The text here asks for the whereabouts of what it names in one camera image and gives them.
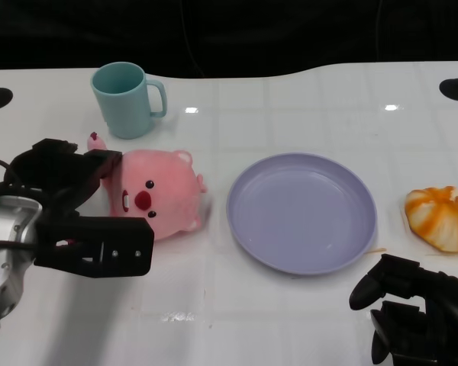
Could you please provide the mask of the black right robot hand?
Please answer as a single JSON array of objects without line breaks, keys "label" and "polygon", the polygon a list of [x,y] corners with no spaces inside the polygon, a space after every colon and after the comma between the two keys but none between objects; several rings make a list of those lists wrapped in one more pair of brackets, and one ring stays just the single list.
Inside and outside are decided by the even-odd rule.
[{"label": "black right robot hand", "polygon": [[350,308],[361,310],[386,294],[421,297],[425,310],[388,300],[371,310],[373,364],[391,358],[394,365],[458,365],[458,278],[384,254],[353,289]]}]

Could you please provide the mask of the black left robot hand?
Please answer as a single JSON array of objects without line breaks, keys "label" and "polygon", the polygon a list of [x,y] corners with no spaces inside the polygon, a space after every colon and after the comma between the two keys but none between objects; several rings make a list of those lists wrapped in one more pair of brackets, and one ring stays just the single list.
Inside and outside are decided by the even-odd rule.
[{"label": "black left robot hand", "polygon": [[122,154],[94,149],[77,153],[64,140],[44,139],[16,156],[6,182],[41,203],[35,223],[34,264],[89,278],[145,275],[151,266],[153,230],[143,218],[87,217],[78,212],[113,175]]}]

